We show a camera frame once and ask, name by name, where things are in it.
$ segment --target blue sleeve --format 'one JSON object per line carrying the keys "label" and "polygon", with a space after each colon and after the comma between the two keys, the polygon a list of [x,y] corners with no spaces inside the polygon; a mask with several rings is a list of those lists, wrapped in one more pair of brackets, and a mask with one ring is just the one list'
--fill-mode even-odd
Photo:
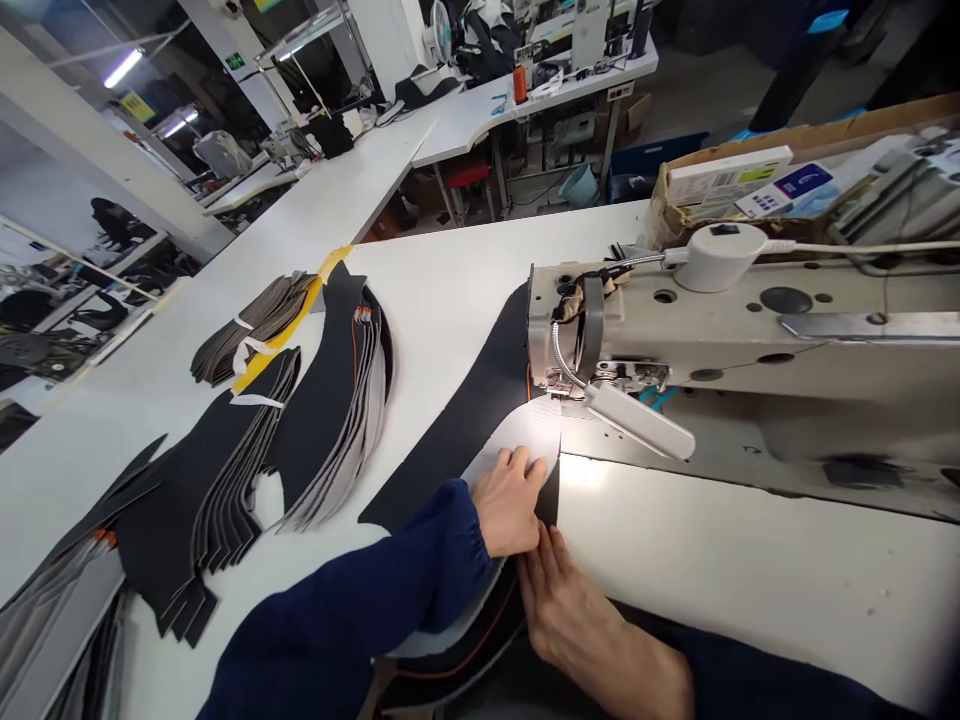
{"label": "blue sleeve", "polygon": [[439,632],[490,564],[463,480],[441,485],[397,535],[335,558],[261,602],[217,665],[201,720],[355,720],[371,658]]}
{"label": "blue sleeve", "polygon": [[730,638],[683,628],[664,640],[690,666],[697,720],[919,717],[850,678]]}

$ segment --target red chair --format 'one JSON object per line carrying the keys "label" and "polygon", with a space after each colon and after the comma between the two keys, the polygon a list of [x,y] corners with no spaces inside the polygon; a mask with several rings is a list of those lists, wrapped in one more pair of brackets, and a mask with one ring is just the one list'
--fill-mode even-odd
{"label": "red chair", "polygon": [[474,151],[469,155],[458,158],[450,163],[449,169],[444,172],[446,186],[452,191],[454,217],[457,227],[467,224],[467,214],[464,209],[462,190],[476,183],[483,183],[483,192],[487,197],[487,209],[490,211],[490,222],[496,222],[497,213],[493,206],[493,191],[490,186],[490,164],[486,153]]}

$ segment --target fluorescent light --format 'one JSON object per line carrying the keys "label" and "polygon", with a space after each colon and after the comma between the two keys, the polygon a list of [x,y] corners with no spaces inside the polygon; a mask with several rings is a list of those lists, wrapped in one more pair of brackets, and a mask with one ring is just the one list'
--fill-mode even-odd
{"label": "fluorescent light", "polygon": [[163,134],[163,139],[166,140],[168,137],[173,135],[177,130],[179,130],[180,128],[184,128],[186,126],[187,126],[187,121],[181,120],[180,122],[178,122],[176,125],[174,125],[172,128],[170,128]]}
{"label": "fluorescent light", "polygon": [[103,86],[106,88],[112,88],[121,80],[124,76],[133,70],[133,66],[136,65],[143,59],[143,50],[140,48],[134,48],[130,51],[130,54],[124,58],[123,62],[117,66],[117,69],[110,73],[110,76],[103,81]]}
{"label": "fluorescent light", "polygon": [[187,126],[187,123],[188,123],[188,122],[193,122],[194,120],[197,119],[197,115],[198,115],[197,111],[194,110],[192,113],[190,113],[189,115],[187,115],[183,120],[181,120],[181,121],[178,122],[176,125],[174,125],[172,128],[170,128],[169,130],[167,130],[167,131],[163,134],[163,139],[166,140],[168,137],[170,137],[171,135],[173,135],[175,132],[177,132],[177,131],[180,130],[181,128],[185,128],[185,127]]}

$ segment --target green exit sign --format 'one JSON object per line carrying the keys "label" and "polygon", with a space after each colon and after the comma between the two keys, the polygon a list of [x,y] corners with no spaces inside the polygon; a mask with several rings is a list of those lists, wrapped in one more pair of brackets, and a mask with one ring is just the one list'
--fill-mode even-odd
{"label": "green exit sign", "polygon": [[224,60],[224,62],[227,63],[227,67],[230,68],[231,70],[239,70],[244,65],[246,65],[246,63],[243,61],[243,58],[240,57],[240,53],[234,53],[233,55],[228,57],[226,60]]}

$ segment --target yellow tape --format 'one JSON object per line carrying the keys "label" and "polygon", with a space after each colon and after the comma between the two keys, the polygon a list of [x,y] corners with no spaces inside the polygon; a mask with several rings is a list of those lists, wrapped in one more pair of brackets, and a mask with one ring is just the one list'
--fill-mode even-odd
{"label": "yellow tape", "polygon": [[[323,265],[321,265],[320,269],[317,271],[317,279],[310,284],[310,288],[307,290],[307,298],[303,302],[303,307],[300,309],[300,313],[293,319],[293,322],[291,322],[282,333],[267,343],[269,347],[273,348],[274,350],[280,350],[284,345],[287,344],[290,336],[293,335],[293,331],[297,329],[298,325],[300,325],[300,321],[306,317],[308,312],[310,312],[310,308],[313,307],[314,302],[317,300],[317,295],[320,294],[320,288],[323,287],[323,283],[325,283],[327,278],[330,277],[330,273],[333,271],[333,268],[336,267],[337,263],[341,260],[347,259],[347,255],[350,254],[350,250],[352,248],[352,245],[347,245],[342,248],[337,248],[332,253],[327,255],[327,259],[323,261]],[[254,355],[253,359],[247,365],[247,372],[241,375],[234,384],[234,392],[241,393],[246,390],[247,386],[256,380],[257,375],[263,372],[263,369],[270,364],[270,361],[274,357],[276,357],[276,355],[261,355],[260,353]]]}

